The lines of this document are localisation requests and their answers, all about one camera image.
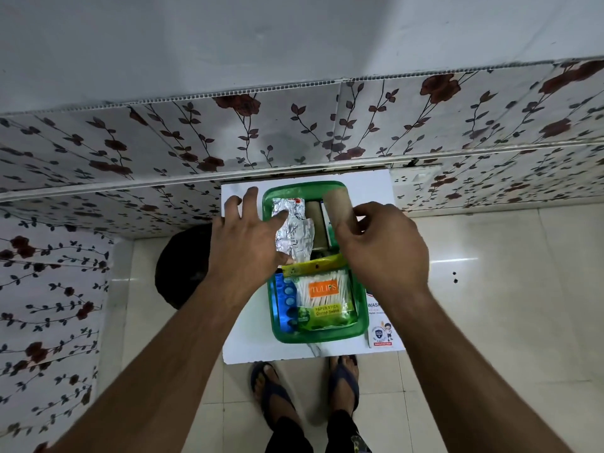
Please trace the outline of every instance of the black round object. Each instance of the black round object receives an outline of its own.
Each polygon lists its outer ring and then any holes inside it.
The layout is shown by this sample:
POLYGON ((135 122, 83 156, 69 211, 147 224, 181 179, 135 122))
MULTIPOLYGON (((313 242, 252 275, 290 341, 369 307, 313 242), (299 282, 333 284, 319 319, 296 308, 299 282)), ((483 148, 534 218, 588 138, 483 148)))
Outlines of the black round object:
POLYGON ((176 234, 155 266, 155 288, 179 309, 208 274, 212 224, 201 224, 176 234))

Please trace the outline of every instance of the silver foil packet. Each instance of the silver foil packet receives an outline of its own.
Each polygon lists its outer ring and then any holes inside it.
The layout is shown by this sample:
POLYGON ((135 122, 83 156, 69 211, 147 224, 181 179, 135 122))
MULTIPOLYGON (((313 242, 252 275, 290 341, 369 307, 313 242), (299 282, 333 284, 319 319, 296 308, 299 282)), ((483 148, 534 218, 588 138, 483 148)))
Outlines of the silver foil packet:
POLYGON ((295 262, 309 261, 315 226, 312 219, 306 219, 304 199, 273 199, 272 215, 283 210, 289 215, 275 236, 277 251, 289 254, 295 262))

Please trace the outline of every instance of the blue blister pack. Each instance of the blue blister pack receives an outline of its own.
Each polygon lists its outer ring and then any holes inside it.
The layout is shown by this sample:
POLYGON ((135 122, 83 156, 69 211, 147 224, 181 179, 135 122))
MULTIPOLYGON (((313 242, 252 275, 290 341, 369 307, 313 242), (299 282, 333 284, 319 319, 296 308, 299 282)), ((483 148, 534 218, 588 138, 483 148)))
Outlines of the blue blister pack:
POLYGON ((284 333, 294 333, 298 330, 298 305, 296 303, 295 284, 275 274, 275 292, 273 302, 277 305, 279 325, 284 333))

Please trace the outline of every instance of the person's left hand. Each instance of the person's left hand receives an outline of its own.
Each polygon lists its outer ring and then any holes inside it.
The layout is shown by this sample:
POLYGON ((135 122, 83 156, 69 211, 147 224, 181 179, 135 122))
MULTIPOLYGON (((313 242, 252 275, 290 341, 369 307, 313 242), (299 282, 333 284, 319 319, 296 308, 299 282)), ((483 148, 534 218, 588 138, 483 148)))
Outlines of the person's left hand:
POLYGON ((217 216, 212 224, 206 279, 227 286, 244 304, 275 273, 278 265, 293 262, 275 246, 275 235, 288 218, 288 211, 261 221, 257 197, 257 187, 247 190, 243 196, 242 216, 238 210, 242 200, 237 196, 229 197, 225 202, 224 218, 217 216))

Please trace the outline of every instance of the forearm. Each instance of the forearm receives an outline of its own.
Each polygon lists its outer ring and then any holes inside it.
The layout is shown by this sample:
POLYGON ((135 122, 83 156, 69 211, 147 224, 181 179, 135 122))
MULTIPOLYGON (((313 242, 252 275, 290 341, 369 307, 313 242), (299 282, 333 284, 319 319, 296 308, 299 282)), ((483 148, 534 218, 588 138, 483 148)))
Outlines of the forearm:
POLYGON ((179 452, 222 344, 245 300, 202 282, 53 452, 179 452))
POLYGON ((405 344, 449 452, 570 452, 428 291, 377 300, 405 344))

